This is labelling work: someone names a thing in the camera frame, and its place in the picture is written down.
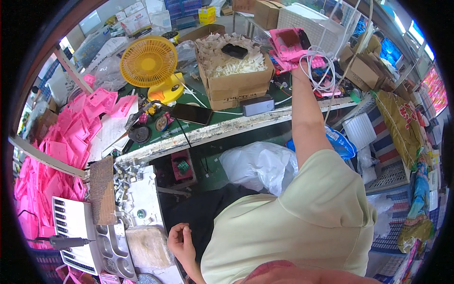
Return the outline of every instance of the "blue plastic bag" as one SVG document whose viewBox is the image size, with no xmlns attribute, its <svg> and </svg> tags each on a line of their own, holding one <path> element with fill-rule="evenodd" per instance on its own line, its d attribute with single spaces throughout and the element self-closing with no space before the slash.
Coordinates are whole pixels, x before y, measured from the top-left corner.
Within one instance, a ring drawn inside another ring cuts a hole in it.
<svg viewBox="0 0 454 284">
<path fill-rule="evenodd" d="M 356 156 L 356 147 L 347 138 L 345 138 L 339 131 L 332 129 L 325 125 L 325 133 L 334 151 L 336 151 L 340 157 L 345 161 Z M 286 147 L 292 151 L 295 151 L 295 144 L 293 139 L 290 139 L 286 143 Z"/>
</svg>

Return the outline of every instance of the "pile of pink plastic parts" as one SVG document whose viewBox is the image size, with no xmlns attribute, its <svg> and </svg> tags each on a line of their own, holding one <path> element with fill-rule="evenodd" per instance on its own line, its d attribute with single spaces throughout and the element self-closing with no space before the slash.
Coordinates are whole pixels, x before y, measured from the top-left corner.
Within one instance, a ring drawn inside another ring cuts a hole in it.
<svg viewBox="0 0 454 284">
<path fill-rule="evenodd" d="M 125 102 L 129 102 L 133 96 L 121 98 L 116 103 L 117 97 L 117 92 L 102 88 L 90 95 L 81 93 L 64 107 L 57 123 L 49 127 L 41 144 L 35 142 L 34 146 L 53 158 L 84 169 L 89 158 L 90 141 L 102 128 L 99 115 L 107 113 L 124 117 L 129 110 L 124 108 Z M 19 222 L 25 238 L 55 235 L 52 196 L 84 201 L 86 191 L 80 178 L 26 157 L 14 189 L 17 213 L 22 212 Z M 29 242 L 29 245 L 36 249 L 51 249 L 47 242 Z"/>
</svg>

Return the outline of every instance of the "blue plastic crate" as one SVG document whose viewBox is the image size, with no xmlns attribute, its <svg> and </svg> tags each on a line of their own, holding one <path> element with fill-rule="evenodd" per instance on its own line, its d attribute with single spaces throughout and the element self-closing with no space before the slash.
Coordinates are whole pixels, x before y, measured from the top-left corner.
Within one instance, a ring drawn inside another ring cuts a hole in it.
<svg viewBox="0 0 454 284">
<path fill-rule="evenodd" d="M 176 20 L 188 16 L 194 16 L 194 19 L 198 21 L 198 9 L 202 7 L 200 0 L 165 0 L 165 4 L 172 25 L 176 24 Z"/>
<path fill-rule="evenodd" d="M 38 263 L 40 272 L 47 277 L 45 282 L 48 284 L 62 284 L 63 280 L 55 269 L 64 265 L 60 252 L 53 249 L 30 249 L 31 256 Z"/>
</svg>

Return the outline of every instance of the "white box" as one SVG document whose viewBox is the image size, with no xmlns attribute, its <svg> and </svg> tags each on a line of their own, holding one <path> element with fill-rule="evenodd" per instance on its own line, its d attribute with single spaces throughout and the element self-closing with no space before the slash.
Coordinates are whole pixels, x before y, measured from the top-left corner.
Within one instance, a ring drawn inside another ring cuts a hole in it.
<svg viewBox="0 0 454 284">
<path fill-rule="evenodd" d="M 151 27 L 147 9 L 142 9 L 139 12 L 130 15 L 121 21 L 121 26 L 127 35 L 134 35 L 144 28 Z"/>
<path fill-rule="evenodd" d="M 126 16 L 129 17 L 130 15 L 139 12 L 143 8 L 144 8 L 144 6 L 143 6 L 142 2 L 139 1 L 139 2 L 136 2 L 135 4 L 132 4 L 131 6 L 126 7 L 124 9 L 124 12 L 125 12 Z"/>
</svg>

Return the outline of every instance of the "smartphone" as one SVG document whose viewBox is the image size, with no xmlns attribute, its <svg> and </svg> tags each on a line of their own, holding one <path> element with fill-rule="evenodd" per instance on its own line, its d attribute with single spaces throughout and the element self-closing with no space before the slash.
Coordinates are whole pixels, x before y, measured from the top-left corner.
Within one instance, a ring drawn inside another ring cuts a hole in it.
<svg viewBox="0 0 454 284">
<path fill-rule="evenodd" d="M 211 116 L 213 115 L 212 109 L 202 108 L 200 106 L 176 104 L 170 114 L 172 118 L 184 120 L 201 125 L 208 125 Z"/>
</svg>

